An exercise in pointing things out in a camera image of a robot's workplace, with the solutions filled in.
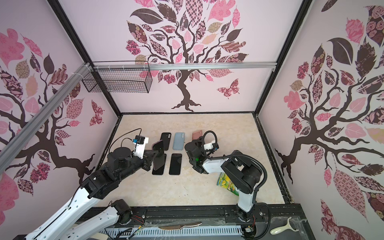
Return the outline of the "black smartphone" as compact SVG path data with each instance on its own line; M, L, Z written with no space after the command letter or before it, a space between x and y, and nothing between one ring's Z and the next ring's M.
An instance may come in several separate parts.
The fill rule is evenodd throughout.
M161 176L164 174L164 170L165 170L165 165L162 165L159 169L153 170L152 175Z

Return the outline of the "light blue phone case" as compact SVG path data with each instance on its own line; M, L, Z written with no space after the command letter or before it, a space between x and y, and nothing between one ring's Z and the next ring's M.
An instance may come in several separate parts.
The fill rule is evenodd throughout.
M175 133L173 150L174 151L182 151L184 149L185 144L185 133L177 132Z

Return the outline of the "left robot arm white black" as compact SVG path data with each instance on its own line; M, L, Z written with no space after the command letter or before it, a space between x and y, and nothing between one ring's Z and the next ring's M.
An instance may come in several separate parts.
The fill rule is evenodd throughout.
M76 222L93 206L103 200L119 184L136 171L151 170L159 150L132 152L120 147L107 155L107 163L92 173L73 197L37 229L16 240L87 240L104 228L118 222L129 222L132 211L124 200L117 200L98 215L77 225Z

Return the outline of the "pink phone case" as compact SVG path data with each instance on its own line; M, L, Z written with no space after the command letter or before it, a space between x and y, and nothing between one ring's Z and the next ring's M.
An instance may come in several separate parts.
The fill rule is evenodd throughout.
M195 131L192 134L192 140L198 140L202 136L203 136L203 131L202 130Z

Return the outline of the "black phone case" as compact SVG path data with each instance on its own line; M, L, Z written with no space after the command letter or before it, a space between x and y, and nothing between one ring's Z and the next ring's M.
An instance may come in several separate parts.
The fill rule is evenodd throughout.
M171 142L171 136L172 136L172 134L169 132L161 134L160 140L163 141L163 143L164 143L164 150L165 151L169 150L169 146L170 146L170 142Z

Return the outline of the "black phone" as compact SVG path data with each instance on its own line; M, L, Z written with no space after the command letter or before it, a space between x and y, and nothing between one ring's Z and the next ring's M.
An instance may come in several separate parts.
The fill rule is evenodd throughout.
M177 176L181 173L182 154L172 154L169 175Z
M166 162L164 141L160 140L154 143L152 146L152 150L156 152L153 160L153 170L157 171L162 168Z

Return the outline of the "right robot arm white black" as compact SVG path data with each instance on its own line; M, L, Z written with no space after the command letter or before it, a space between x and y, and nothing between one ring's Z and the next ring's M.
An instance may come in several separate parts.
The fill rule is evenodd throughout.
M218 149L216 142L205 144L201 139L185 145L189 162L196 172L224 173L229 177L239 193L237 215L247 222L253 214L257 192L267 181L267 170L259 161L240 151L223 157L210 157Z

